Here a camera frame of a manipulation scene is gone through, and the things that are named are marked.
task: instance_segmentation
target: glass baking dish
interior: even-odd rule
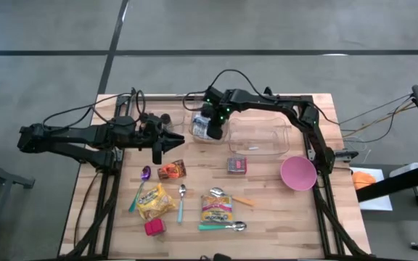
[[[229,121],[229,148],[243,156],[281,155],[290,149],[287,123],[282,118],[271,120]]]

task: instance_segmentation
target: black power cord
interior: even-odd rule
[[[130,92],[130,93],[122,93],[122,94],[116,94],[116,95],[113,95],[113,96],[111,96],[111,97],[107,97],[107,98],[104,98],[104,99],[102,99],[102,100],[99,100],[99,101],[96,101],[96,102],[94,102],[94,103],[92,103],[92,104],[88,104],[88,105],[84,105],[84,106],[80,106],[80,107],[76,107],[76,108],[72,108],[72,109],[67,109],[67,110],[65,110],[65,111],[62,111],[62,112],[58,112],[58,113],[54,113],[53,115],[50,115],[50,116],[48,116],[47,118],[45,118],[44,120],[43,120],[43,122],[42,122],[42,127],[43,127],[43,129],[46,131],[46,122],[49,120],[49,119],[52,119],[53,117],[56,117],[56,116],[59,116],[59,115],[63,115],[63,114],[66,114],[66,113],[69,113],[69,112],[73,112],[73,111],[76,111],[76,110],[79,110],[79,109],[86,109],[86,108],[88,108],[87,110],[86,110],[86,112],[85,112],[85,114],[80,118],[80,119],[78,119],[78,120],[76,120],[74,123],[71,123],[71,124],[68,124],[68,125],[66,125],[66,126],[64,126],[64,127],[62,127],[61,129],[66,129],[66,128],[70,128],[70,127],[72,127],[72,126],[74,126],[74,125],[77,125],[80,121],[82,121],[83,119],[85,119],[85,117],[88,115],[88,113],[90,112],[90,111],[93,111],[96,115],[98,115],[98,117],[101,119],[101,120],[103,120],[104,122],[106,122],[106,123],[109,123],[109,124],[111,124],[111,125],[117,125],[117,126],[129,126],[129,125],[132,125],[132,124],[135,124],[135,123],[137,123],[138,121],[139,121],[139,117],[135,120],[135,121],[133,121],[132,123],[127,123],[127,124],[119,124],[119,123],[114,123],[114,122],[111,122],[111,121],[109,121],[109,120],[107,120],[105,117],[103,117],[102,115],[100,115],[97,111],[96,111],[96,109],[94,108],[94,106],[96,105],[96,104],[99,104],[99,103],[101,103],[101,102],[104,102],[104,101],[107,101],[108,99],[112,99],[112,98],[116,98],[116,97],[119,97],[119,96],[123,96],[123,95],[135,95],[135,101],[136,101],[136,110],[138,110],[138,113],[139,113],[139,115],[142,115],[143,113],[144,113],[144,111],[146,110],[146,99],[144,98],[144,93],[143,93],[143,91],[142,90],[139,90],[139,91],[137,91],[135,94],[133,94],[133,90],[134,90],[134,88],[132,89],[132,92]],[[141,96],[142,97],[142,100],[143,100],[143,108],[142,109],[140,109],[139,108],[139,105],[138,105],[138,97],[139,96]]]
[[[94,181],[98,177],[100,172],[97,172],[94,176],[93,180],[91,181],[88,189],[86,190],[85,197],[83,198],[83,202],[81,204],[80,212],[78,213],[77,221],[75,222],[75,230],[73,231],[73,247],[77,244],[77,234],[78,234],[78,225],[80,225],[81,214],[83,212],[83,208],[85,208],[86,200],[88,199],[88,195],[90,194],[91,188],[93,187]]]
[[[209,85],[210,87],[211,86],[213,86],[215,83],[216,83],[216,81],[218,80],[218,78],[221,76],[221,75],[223,75],[224,73],[227,73],[227,72],[233,72],[233,73],[238,73],[238,74],[240,74],[246,81],[247,81],[247,83],[249,83],[249,85],[251,86],[251,88],[253,89],[253,91],[259,96],[259,97],[261,97],[261,98],[263,98],[263,99],[265,99],[265,100],[267,100],[267,101],[270,101],[270,102],[275,102],[275,101],[277,101],[276,99],[273,99],[273,98],[270,98],[270,97],[266,97],[266,96],[264,96],[263,94],[261,94],[259,91],[258,91],[258,89],[256,89],[255,87],[254,87],[254,84],[251,82],[251,80],[246,76],[246,74],[244,74],[243,72],[241,72],[241,71],[239,71],[239,70],[236,70],[236,69],[225,69],[225,70],[222,70],[221,72],[219,72],[218,74],[217,74],[217,76],[214,78],[214,80],[212,81],[212,83]],[[185,100],[187,99],[187,97],[189,96],[189,95],[191,95],[191,94],[202,94],[202,93],[204,93],[205,92],[205,90],[204,91],[195,91],[195,92],[191,92],[191,93],[188,93],[184,98],[183,98],[183,105],[184,105],[184,108],[185,109],[188,109],[189,111],[192,111],[192,112],[195,112],[195,111],[200,111],[202,108],[197,108],[197,109],[189,109],[189,108],[187,108],[187,106],[185,105]],[[334,122],[334,121],[332,121],[332,120],[330,120],[326,115],[325,115],[325,113],[324,113],[324,111],[322,111],[316,104],[314,104],[312,101],[307,101],[307,103],[309,103],[312,107],[314,107],[314,108],[316,108],[323,116],[324,116],[324,118],[325,118],[325,120],[326,121],[329,121],[329,122],[331,122],[331,123],[334,123],[334,124],[336,124],[336,125],[339,125],[339,123],[336,123],[336,122]]]

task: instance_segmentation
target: chip bag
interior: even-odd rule
[[[201,196],[201,223],[232,223],[231,196]]]
[[[185,169],[183,160],[179,159],[157,170],[157,174],[161,180],[167,178],[181,178],[187,175],[187,170]]]
[[[159,183],[138,200],[136,207],[138,207],[142,218],[151,221],[175,208],[175,203],[173,203],[171,196],[165,192],[162,184]]]

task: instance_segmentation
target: yellow snack bag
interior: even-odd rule
[[[232,223],[231,196],[201,196],[201,223]]]
[[[175,208],[175,203],[173,203],[171,196],[165,192],[162,184],[159,183],[138,200],[136,207],[138,207],[142,218],[151,221]]]

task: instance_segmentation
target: purple spoon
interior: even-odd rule
[[[151,168],[149,166],[144,166],[143,167],[141,177],[142,177],[142,183],[140,184],[140,186],[138,188],[138,191],[136,193],[134,201],[131,203],[131,206],[128,209],[129,212],[133,212],[135,210],[136,201],[138,201],[138,197],[142,193],[144,182],[149,180],[149,177],[151,177]]]

